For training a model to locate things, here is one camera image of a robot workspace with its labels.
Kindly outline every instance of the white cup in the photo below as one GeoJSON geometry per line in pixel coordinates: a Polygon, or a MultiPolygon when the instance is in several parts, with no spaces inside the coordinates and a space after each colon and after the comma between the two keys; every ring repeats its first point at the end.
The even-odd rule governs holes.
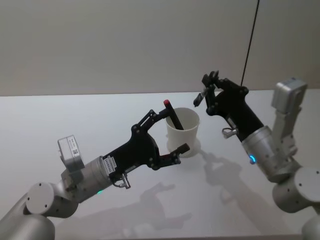
{"type": "Polygon", "coordinates": [[[176,129],[170,117],[165,119],[168,131],[167,148],[172,152],[181,145],[188,144],[190,150],[180,155],[181,157],[185,157],[194,149],[200,118],[195,111],[186,107],[178,107],[174,111],[184,130],[176,129]]]}

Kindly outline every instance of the barcode sticker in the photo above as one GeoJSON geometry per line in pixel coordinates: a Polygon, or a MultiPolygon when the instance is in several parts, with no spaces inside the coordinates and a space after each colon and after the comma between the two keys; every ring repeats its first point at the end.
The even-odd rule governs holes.
{"type": "Polygon", "coordinates": [[[105,165],[105,168],[108,174],[111,174],[116,171],[117,164],[113,156],[112,157],[107,156],[106,159],[103,160],[103,163],[105,165]]]}
{"type": "Polygon", "coordinates": [[[72,135],[72,136],[68,136],[66,139],[68,141],[72,156],[74,158],[78,157],[80,155],[80,152],[79,152],[75,137],[72,135]]]}

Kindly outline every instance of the gray wall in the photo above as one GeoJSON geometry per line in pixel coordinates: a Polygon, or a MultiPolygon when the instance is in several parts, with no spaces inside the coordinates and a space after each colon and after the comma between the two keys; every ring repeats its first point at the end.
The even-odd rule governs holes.
{"type": "Polygon", "coordinates": [[[244,84],[273,89],[290,77],[320,88],[320,1],[262,0],[244,84]]]}
{"type": "MultiPolygon", "coordinates": [[[[1,0],[0,96],[193,92],[240,83],[257,0],[1,0]]],[[[261,0],[244,84],[319,87],[317,0],[261,0]]]]}

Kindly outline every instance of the cable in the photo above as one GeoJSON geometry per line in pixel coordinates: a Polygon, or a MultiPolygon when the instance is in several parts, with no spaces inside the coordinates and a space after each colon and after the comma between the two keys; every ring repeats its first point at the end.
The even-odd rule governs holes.
{"type": "Polygon", "coordinates": [[[259,9],[259,4],[260,4],[260,0],[258,0],[258,2],[256,3],[256,9],[255,9],[255,14],[254,14],[254,19],[253,19],[251,36],[250,36],[248,51],[247,51],[247,53],[246,53],[246,58],[245,58],[245,63],[244,63],[244,68],[243,68],[243,73],[242,73],[242,79],[241,79],[241,84],[240,84],[240,86],[242,86],[242,83],[244,82],[244,77],[245,77],[245,73],[246,73],[247,62],[248,62],[248,57],[249,57],[249,52],[250,52],[250,48],[251,48],[251,41],[252,41],[252,37],[253,37],[253,35],[254,35],[254,30],[255,30],[255,25],[256,25],[256,19],[257,19],[257,13],[258,13],[258,9],[259,9]]]}

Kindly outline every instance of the black pen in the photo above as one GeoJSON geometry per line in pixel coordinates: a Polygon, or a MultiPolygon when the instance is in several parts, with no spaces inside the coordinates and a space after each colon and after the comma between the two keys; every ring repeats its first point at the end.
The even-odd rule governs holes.
{"type": "Polygon", "coordinates": [[[169,110],[169,113],[170,113],[169,117],[171,118],[172,123],[175,126],[175,128],[178,130],[184,130],[184,128],[182,127],[182,124],[181,124],[174,108],[172,107],[170,101],[168,99],[166,99],[163,101],[163,103],[164,103],[165,108],[169,110]]]}

